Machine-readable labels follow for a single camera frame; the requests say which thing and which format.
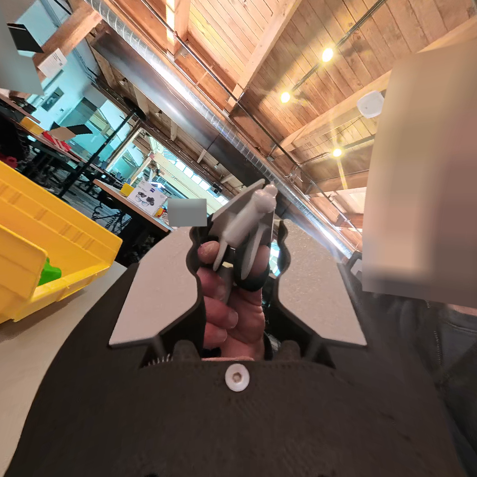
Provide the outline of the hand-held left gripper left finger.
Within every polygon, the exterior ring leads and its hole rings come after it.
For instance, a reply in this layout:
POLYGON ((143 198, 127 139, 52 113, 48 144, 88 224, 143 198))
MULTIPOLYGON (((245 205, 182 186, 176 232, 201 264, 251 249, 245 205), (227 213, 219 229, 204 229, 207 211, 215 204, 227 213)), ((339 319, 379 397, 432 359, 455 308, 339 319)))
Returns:
POLYGON ((181 227, 140 260, 109 339, 111 347, 148 344, 173 349, 187 340, 201 349, 206 324, 197 250, 206 227, 181 227))

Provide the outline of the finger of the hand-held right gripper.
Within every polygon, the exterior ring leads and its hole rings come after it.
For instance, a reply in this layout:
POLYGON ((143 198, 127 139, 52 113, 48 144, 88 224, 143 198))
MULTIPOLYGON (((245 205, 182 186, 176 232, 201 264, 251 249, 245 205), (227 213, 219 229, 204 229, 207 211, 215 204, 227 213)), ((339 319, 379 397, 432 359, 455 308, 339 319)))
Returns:
MULTIPOLYGON (((213 237, 217 237, 219 242, 218 254, 212 265, 214 271, 217 271, 219 267, 221 266, 221 263, 225 258, 227 246, 229 246, 222 238, 222 234, 225 228, 227 227, 227 225, 230 224, 233 218, 235 218, 238 212, 240 212, 242 208, 246 205, 247 201, 251 198, 251 195, 253 194, 253 192, 255 192, 256 190, 262 189, 264 187, 265 187, 265 180, 264 179, 258 180, 253 185, 244 189, 240 194, 235 196, 225 206, 223 206, 221 209, 219 209, 217 212, 213 214, 211 228, 210 228, 210 235, 213 237)), ((245 241, 247 237, 248 235, 239 246, 246 245, 245 241)))
POLYGON ((259 246, 270 245, 273 238, 274 214, 266 214, 252 226, 245 241, 246 247, 241 262, 240 279, 245 280, 253 266, 259 246))

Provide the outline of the yellow plastic bin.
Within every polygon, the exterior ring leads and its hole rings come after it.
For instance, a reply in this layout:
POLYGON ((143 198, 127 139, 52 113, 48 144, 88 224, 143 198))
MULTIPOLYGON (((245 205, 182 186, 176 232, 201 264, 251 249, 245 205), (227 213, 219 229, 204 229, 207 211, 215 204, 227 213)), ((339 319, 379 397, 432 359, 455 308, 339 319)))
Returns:
POLYGON ((19 172, 0 166, 0 322, 19 321, 85 288, 122 240, 19 172), (37 286, 46 258, 62 277, 37 286))

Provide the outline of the person's right hand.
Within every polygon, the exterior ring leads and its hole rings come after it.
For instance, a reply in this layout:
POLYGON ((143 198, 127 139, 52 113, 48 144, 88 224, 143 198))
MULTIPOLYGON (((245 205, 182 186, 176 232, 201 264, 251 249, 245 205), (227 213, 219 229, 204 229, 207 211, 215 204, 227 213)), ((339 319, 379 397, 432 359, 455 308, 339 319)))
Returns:
POLYGON ((265 357, 265 316, 262 292, 234 287, 225 301, 224 280, 212 269, 200 267, 200 279, 206 308, 203 348, 220 349, 219 357, 204 361, 254 360, 265 357))

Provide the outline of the white box with glasses print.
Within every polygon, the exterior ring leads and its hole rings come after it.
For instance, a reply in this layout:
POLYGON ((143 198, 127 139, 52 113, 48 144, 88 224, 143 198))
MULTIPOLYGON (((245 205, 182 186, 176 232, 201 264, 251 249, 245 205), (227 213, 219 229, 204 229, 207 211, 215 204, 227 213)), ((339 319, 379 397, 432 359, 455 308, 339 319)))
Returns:
POLYGON ((152 183, 141 180, 127 200, 150 216, 155 216, 158 210, 166 203, 168 197, 161 192, 160 188, 152 183))

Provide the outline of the wooden work table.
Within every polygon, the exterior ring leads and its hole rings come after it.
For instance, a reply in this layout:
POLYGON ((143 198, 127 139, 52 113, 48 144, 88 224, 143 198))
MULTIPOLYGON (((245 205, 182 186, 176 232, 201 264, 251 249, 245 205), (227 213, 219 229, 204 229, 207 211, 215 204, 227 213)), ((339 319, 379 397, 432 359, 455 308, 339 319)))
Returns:
POLYGON ((139 207, 134 205, 132 202, 130 202, 124 195, 122 195, 120 193, 120 191, 118 189, 113 188, 110 185, 108 185, 108 184, 106 184, 106 183, 104 183, 104 182, 102 182, 98 179, 95 179, 93 181, 93 184, 95 184, 100 189, 105 191, 106 194, 108 194, 112 198, 121 202, 126 207, 127 213, 131 217, 135 217, 135 216, 139 217, 140 216, 143 219, 149 221, 154 226, 158 227, 159 229, 163 230, 166 233, 169 233, 169 232, 173 231, 173 229, 169 225, 167 225, 163 220, 161 220, 160 218, 156 218, 156 217, 153 217, 153 216, 147 214, 145 211, 143 211, 142 209, 140 209, 139 207))

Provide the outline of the person's dark zip jacket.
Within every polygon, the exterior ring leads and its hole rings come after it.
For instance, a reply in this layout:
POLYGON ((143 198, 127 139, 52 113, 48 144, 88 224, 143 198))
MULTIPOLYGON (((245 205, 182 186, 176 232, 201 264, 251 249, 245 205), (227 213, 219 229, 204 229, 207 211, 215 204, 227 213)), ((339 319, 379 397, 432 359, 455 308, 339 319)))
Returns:
POLYGON ((476 476, 476 308, 366 291, 360 299, 433 385, 459 462, 467 476, 476 476))

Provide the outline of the green plastic block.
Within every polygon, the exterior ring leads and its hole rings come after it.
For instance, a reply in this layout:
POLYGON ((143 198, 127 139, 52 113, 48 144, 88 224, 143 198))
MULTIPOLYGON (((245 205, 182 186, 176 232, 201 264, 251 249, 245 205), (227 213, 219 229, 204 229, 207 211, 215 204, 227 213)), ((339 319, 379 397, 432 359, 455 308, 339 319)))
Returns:
POLYGON ((54 267, 50 263, 50 258, 47 257, 43 269, 40 274, 38 287, 46 283, 50 283, 62 277, 62 270, 58 267, 54 267))

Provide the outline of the black floor lamp pole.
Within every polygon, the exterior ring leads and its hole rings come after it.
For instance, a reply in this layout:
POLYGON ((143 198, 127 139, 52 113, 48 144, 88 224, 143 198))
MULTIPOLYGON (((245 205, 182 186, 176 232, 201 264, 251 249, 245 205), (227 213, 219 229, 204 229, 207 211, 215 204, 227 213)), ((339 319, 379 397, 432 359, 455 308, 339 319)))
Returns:
POLYGON ((124 127, 128 121, 137 116, 140 120, 146 119, 146 114, 138 107, 130 107, 130 111, 128 112, 127 116, 123 119, 123 121, 119 124, 119 126, 114 130, 114 132, 105 140, 105 142, 99 147, 95 153, 92 154, 90 159, 86 163, 82 163, 81 165, 77 166, 75 171, 70 173, 68 177, 64 181, 63 188, 56 194, 56 196, 60 199, 63 199, 64 194, 69 190, 69 188, 73 185, 73 183, 81 176, 83 171, 94 162, 96 158, 99 157, 100 153, 104 150, 106 146, 110 144, 110 142, 114 139, 114 137, 120 132, 120 130, 124 127))

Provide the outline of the red white striped pack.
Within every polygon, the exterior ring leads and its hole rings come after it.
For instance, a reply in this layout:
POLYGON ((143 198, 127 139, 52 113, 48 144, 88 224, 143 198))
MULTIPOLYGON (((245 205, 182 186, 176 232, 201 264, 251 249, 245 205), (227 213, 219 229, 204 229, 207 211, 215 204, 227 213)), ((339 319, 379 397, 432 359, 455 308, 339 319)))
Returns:
POLYGON ((56 137, 52 136, 50 133, 51 133, 50 131, 48 131, 48 132, 43 131, 42 135, 46 140, 50 141, 52 144, 54 144, 56 147, 60 148, 62 151, 64 151, 64 152, 70 152, 71 151, 71 147, 66 142, 57 139, 56 137))

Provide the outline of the long wooden workbench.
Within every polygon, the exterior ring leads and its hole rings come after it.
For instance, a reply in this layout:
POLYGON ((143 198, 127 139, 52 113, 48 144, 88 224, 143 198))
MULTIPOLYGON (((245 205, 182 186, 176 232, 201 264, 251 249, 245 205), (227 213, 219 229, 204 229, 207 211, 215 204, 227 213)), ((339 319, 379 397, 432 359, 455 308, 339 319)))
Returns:
POLYGON ((35 121, 37 124, 40 126, 40 121, 29 114, 27 111, 25 111, 23 108, 18 106, 14 101, 6 97, 1 93, 0 95, 0 104, 1 104, 1 114, 6 117, 9 122, 13 123, 16 128, 20 129, 20 131, 27 136, 33 138, 36 141, 39 141, 43 145, 45 145, 47 148, 49 148, 51 151, 55 151, 56 153, 68 158, 69 160, 73 160, 77 163, 86 163, 84 159, 79 157, 77 154, 74 152, 64 152, 60 148, 56 147, 54 144, 52 144, 50 141, 46 140, 43 135, 34 135, 33 133, 30 133, 27 131, 25 128, 23 128, 20 125, 21 120, 23 117, 29 117, 33 121, 35 121))

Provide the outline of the white ceiling access point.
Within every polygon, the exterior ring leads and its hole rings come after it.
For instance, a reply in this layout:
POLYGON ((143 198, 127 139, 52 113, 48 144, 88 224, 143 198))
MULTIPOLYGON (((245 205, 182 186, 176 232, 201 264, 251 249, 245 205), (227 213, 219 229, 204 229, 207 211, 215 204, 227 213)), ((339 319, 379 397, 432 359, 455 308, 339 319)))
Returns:
POLYGON ((371 91, 357 101, 356 107, 363 117, 371 119, 381 114, 384 101, 381 92, 371 91))

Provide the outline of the white paper sign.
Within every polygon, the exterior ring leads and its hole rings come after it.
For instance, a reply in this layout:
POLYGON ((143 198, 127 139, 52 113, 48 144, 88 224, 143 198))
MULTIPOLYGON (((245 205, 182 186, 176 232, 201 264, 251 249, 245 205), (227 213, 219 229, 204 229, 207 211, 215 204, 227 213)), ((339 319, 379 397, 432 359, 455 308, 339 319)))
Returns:
POLYGON ((66 64, 67 58, 57 48, 38 65, 38 69, 46 78, 54 78, 66 64))

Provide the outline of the long metal ventilation duct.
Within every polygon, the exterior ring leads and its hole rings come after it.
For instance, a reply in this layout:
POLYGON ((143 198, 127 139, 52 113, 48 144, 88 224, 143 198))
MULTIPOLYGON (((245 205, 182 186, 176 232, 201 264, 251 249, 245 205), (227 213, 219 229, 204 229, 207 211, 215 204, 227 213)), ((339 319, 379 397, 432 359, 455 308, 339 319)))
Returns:
POLYGON ((357 246, 309 203, 304 194, 285 180, 240 134, 221 111, 207 102, 144 43, 103 1, 87 0, 108 25, 94 47, 111 66, 134 83, 144 95, 244 185, 260 178, 274 182, 280 192, 277 215, 289 218, 316 239, 330 242, 350 258, 357 246))

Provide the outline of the wooden post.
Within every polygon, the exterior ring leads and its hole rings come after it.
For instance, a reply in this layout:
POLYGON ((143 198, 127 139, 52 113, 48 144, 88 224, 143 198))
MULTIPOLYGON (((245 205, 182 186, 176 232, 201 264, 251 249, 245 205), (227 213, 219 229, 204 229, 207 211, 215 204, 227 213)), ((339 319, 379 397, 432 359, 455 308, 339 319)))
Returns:
POLYGON ((45 75, 40 71, 39 65, 46 58, 58 49, 64 57, 68 56, 89 32, 103 20, 101 15, 86 1, 69 1, 69 4, 73 8, 73 13, 42 45, 43 52, 36 53, 33 56, 33 63, 40 80, 43 80, 45 75))

